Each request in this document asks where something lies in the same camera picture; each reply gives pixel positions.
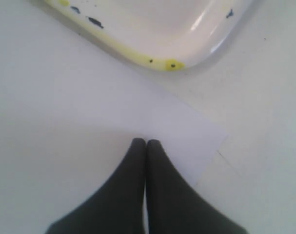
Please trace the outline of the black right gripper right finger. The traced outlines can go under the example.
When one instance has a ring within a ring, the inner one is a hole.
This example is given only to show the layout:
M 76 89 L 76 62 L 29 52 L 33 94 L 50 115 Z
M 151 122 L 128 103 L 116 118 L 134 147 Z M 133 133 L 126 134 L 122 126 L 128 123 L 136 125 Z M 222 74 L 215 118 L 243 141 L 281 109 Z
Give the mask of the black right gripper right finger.
M 245 234 L 184 180 L 155 139 L 147 143 L 146 199 L 151 234 Z

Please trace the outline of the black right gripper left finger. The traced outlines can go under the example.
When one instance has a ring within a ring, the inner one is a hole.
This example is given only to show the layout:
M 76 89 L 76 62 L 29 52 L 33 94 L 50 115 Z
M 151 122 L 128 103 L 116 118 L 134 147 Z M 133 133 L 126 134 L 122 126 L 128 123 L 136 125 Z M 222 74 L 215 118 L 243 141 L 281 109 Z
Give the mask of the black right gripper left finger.
M 108 180 L 48 234 L 143 234 L 146 142 L 134 138 Z

